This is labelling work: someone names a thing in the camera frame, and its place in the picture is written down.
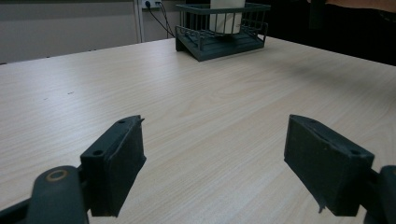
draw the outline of light wood tabletop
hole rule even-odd
[[[118,218],[91,223],[362,223],[318,204],[283,161],[289,115],[396,164],[396,68],[274,38],[198,63],[175,40],[0,66],[0,209],[35,178],[80,165],[141,115],[145,154]]]

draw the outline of white object in basket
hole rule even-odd
[[[245,0],[211,0],[210,8],[245,7]],[[241,28],[242,13],[210,15],[210,30],[221,34],[238,34]]]

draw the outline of wood grain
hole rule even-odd
[[[0,209],[142,115],[148,161],[120,216],[91,223],[362,223],[318,205],[283,162],[289,114],[396,164],[396,68],[268,38],[198,63],[175,40],[0,66]]]

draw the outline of screw hole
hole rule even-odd
[[[47,175],[46,179],[49,182],[61,180],[67,176],[66,170],[56,170]]]
[[[361,153],[357,150],[350,150],[353,155],[360,155]]]
[[[96,151],[93,152],[93,156],[100,156],[102,154],[103,154],[102,150],[96,150]]]

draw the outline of power strip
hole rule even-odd
[[[147,8],[146,7],[146,2],[150,2],[151,8],[159,8],[160,7],[160,3],[162,2],[162,0],[141,0],[143,9]]]

